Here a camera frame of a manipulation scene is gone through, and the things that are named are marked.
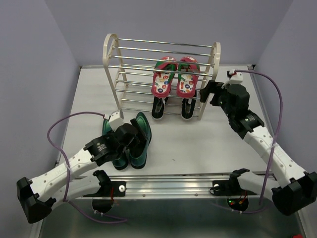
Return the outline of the green loafer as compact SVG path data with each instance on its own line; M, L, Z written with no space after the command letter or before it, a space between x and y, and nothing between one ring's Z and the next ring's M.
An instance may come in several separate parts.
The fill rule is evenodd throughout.
M146 164L148 147L152 138L152 131L143 112L138 112L135 119L141 130L144 132L146 140L129 150L129 161L133 168L142 169Z
M112 131L112 128L110 127L108 120L104 119L102 126L102 135L106 135L110 131ZM119 158L113 160L112 164L119 171L125 169L129 165L126 152L124 151Z

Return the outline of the black sneaker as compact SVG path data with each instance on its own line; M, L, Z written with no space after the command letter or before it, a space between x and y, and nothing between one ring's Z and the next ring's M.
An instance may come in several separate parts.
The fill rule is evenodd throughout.
M197 96L197 92L195 92L193 98L184 98L182 100L182 111L181 111L181 117L184 120L190 120L193 117L196 99L194 99Z
M165 104L168 101L169 97L166 98L158 98L154 97L153 107L151 116L155 120L160 120L163 118Z

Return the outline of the pink kids sandal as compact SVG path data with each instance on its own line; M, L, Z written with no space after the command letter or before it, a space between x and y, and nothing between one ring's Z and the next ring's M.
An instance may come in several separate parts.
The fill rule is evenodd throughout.
M176 94L184 99L193 98L196 93L200 66L191 56L183 57L178 64L178 83Z
M156 63L155 70L163 71L154 71L151 93L155 97L165 98L169 95L175 76L174 71L177 71L178 67L173 61L176 61L174 57L163 57L162 61Z

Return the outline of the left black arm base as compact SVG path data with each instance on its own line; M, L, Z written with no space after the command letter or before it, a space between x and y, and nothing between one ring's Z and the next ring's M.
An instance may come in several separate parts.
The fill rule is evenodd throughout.
M126 181L112 181L111 184L102 186L97 192L84 195L92 198L92 208L100 213L107 213L114 206L114 199L124 197Z

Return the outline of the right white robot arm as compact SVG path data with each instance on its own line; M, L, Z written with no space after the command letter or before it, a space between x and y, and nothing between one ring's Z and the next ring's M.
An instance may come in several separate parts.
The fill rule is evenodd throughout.
M247 194L263 195L283 215L289 216L317 199L317 174L308 173L277 144L261 118L249 109L250 95L241 84L225 84L210 80L200 90L201 102L221 107L230 127L270 166L275 179L264 180L249 169L234 170L228 180L216 180L210 189L215 196Z

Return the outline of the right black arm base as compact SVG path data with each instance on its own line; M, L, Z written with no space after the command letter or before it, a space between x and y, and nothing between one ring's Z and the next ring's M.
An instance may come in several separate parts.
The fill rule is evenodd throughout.
M249 207L249 195L256 195L254 192L242 189L237 183L229 180L214 180L210 188L213 196L226 198L227 206L233 212L245 213Z

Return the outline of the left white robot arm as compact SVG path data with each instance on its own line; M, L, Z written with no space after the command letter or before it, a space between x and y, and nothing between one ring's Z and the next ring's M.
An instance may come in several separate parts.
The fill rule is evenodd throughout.
M110 129L93 139L71 159L41 176L21 178L16 183L17 197L28 223L47 217L63 202L86 196L123 196L119 184L113 183L98 167L118 160L129 152L132 167L141 169L147 160L147 149L152 138L149 122L138 113L130 123Z

